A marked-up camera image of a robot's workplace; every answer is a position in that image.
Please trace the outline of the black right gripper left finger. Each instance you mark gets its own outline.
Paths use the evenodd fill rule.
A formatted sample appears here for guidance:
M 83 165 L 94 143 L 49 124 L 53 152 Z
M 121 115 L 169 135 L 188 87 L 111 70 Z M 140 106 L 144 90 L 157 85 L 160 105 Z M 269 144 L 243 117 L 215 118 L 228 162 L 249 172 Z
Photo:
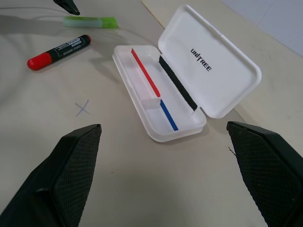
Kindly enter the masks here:
M 2 227 L 77 227 L 93 181 L 100 124 L 63 136 L 0 215 Z

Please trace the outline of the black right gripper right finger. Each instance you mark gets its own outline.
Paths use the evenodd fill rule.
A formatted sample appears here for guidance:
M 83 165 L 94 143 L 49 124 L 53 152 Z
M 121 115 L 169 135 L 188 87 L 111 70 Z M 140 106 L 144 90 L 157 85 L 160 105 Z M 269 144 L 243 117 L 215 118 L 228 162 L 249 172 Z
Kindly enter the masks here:
M 227 123 L 242 179 L 269 227 L 303 225 L 303 158 L 273 131 Z

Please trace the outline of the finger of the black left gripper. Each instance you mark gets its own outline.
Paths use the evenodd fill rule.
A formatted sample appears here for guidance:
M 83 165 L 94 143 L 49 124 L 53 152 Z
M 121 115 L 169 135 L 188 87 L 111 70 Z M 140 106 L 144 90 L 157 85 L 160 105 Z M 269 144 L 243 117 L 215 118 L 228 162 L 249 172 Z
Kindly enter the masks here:
M 71 15 L 80 15 L 80 12 L 73 0 L 53 0 L 53 2 Z

